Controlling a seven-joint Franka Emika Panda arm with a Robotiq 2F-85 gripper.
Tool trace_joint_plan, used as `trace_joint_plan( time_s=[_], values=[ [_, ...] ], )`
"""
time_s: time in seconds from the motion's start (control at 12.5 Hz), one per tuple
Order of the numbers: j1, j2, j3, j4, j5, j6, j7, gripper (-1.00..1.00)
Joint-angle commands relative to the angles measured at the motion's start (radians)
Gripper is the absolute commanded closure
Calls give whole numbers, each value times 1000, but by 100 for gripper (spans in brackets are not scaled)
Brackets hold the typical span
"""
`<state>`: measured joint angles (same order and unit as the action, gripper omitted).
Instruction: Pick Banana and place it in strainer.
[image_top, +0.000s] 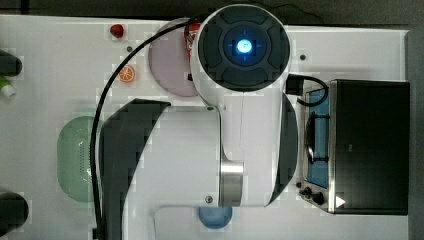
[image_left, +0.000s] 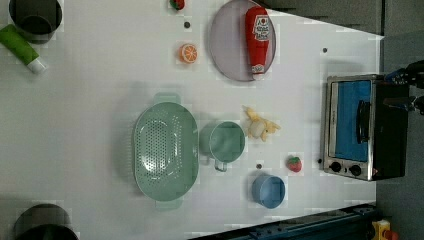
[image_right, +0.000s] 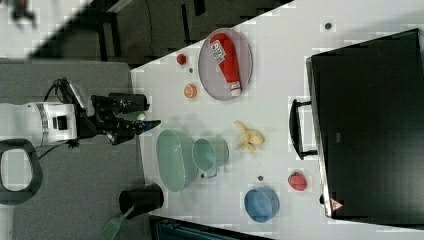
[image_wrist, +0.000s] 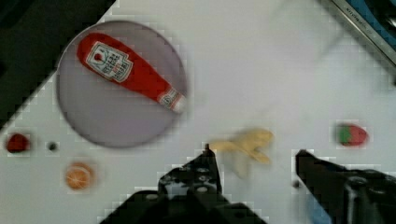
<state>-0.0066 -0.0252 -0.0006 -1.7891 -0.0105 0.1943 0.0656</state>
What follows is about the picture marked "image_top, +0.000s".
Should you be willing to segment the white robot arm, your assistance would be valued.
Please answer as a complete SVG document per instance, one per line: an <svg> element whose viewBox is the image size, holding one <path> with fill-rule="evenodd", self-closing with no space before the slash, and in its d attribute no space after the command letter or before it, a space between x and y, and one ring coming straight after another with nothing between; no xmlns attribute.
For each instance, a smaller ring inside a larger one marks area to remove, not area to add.
<svg viewBox="0 0 424 240"><path fill-rule="evenodd" d="M266 207L291 181L297 122L284 90L290 42L252 5L201 24L190 70L200 106L134 99L99 136L105 240L155 240L165 207Z"/></svg>

